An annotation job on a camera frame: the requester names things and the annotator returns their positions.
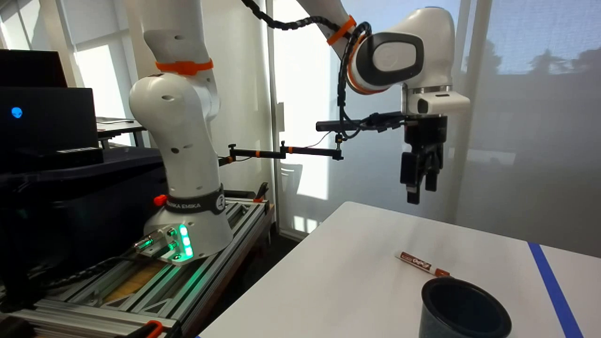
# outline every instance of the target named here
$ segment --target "black cup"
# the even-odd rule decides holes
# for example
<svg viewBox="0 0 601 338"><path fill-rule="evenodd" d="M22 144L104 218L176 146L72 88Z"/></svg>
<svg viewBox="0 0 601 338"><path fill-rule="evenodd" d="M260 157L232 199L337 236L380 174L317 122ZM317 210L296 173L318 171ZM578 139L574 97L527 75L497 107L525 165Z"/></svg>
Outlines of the black cup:
<svg viewBox="0 0 601 338"><path fill-rule="evenodd" d="M486 291L454 278L433 278L422 289L418 338L504 338L506 310Z"/></svg>

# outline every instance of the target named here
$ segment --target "blue tape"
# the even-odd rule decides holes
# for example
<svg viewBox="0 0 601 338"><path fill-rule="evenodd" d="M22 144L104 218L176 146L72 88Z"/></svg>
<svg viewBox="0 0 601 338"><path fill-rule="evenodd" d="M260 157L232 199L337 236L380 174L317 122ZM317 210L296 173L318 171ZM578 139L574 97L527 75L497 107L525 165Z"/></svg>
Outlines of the blue tape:
<svg viewBox="0 0 601 338"><path fill-rule="evenodd" d="M546 287L549 302L555 310L555 315L561 323L564 338L583 338L583 334L581 334L581 330L579 330L579 326L578 326L574 315L570 313L570 308L563 296L563 291L561 291L561 287L559 287L559 283L557 283L557 280L555 280L555 276L544 257L542 248L534 242L527 242L527 246L532 255L532 261L538 266L540 278L544 281L544 287Z"/></svg>

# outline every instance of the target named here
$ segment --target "floor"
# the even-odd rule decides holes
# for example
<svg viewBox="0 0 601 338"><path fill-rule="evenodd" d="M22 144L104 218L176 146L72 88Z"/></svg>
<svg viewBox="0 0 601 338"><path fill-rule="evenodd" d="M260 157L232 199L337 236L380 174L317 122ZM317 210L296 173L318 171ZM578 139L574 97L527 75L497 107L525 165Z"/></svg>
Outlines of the floor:
<svg viewBox="0 0 601 338"><path fill-rule="evenodd" d="M240 295L243 295L260 276L270 270L283 255L286 255L298 240L288 240L277 234L275 229L270 231L270 240L260 242L251 250L247 259L241 263L234 274L230 285L224 289L219 302L209 311L209 321L215 319L223 310L226 310Z"/></svg>

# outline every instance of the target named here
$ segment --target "black metal rod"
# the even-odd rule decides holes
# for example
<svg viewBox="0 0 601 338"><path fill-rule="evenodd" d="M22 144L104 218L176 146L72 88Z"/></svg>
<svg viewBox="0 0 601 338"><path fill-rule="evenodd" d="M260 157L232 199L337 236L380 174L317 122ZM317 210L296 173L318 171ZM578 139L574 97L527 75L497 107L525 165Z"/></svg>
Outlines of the black metal rod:
<svg viewBox="0 0 601 338"><path fill-rule="evenodd" d="M264 150L243 150L232 148L228 150L230 157L243 156L243 157L285 157L281 152L264 152Z"/></svg>
<svg viewBox="0 0 601 338"><path fill-rule="evenodd" d="M356 124L350 124L350 122L341 122L339 120L317 120L315 122L315 129L317 131L347 131L347 129L356 129Z"/></svg>
<svg viewBox="0 0 601 338"><path fill-rule="evenodd" d="M294 148L294 146L283 146L286 154L311 154L311 156L330 156L333 159L341 159L339 148Z"/></svg>

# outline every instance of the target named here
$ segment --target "white table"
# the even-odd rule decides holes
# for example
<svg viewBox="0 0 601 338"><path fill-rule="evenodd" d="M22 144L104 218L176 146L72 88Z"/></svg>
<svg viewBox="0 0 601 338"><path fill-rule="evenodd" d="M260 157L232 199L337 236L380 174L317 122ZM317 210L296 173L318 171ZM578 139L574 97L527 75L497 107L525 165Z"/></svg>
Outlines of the white table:
<svg viewBox="0 0 601 338"><path fill-rule="evenodd" d="M493 295L510 336L564 336L527 242L345 203L200 338L416 338L429 276L394 259L399 250ZM542 253L578 330L601 336L601 259Z"/></svg>

